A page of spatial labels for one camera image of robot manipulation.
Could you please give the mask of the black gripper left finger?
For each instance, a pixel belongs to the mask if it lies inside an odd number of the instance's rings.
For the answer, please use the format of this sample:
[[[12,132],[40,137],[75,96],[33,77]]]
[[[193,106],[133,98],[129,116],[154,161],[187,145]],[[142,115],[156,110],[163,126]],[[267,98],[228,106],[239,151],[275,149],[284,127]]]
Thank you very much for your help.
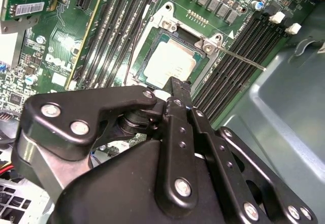
[[[159,98],[143,86],[37,94],[23,106],[13,163],[57,203],[79,176],[143,142],[161,142],[155,200],[171,217],[198,203],[190,87],[170,78]]]

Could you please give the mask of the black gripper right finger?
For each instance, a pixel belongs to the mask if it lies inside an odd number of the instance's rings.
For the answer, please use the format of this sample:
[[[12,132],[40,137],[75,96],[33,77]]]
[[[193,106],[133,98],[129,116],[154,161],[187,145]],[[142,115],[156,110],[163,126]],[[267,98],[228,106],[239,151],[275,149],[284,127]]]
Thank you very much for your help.
[[[308,205],[232,130],[189,111],[199,172],[199,202],[185,223],[317,223]]]

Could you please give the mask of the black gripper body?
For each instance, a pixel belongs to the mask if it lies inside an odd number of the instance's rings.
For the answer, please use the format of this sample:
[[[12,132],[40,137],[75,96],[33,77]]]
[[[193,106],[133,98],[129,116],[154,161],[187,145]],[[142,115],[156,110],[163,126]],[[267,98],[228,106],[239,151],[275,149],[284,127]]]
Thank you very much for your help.
[[[204,159],[196,157],[199,200],[185,217],[165,214],[155,200],[161,142],[143,142],[79,176],[61,193],[51,223],[248,223],[222,203]]]

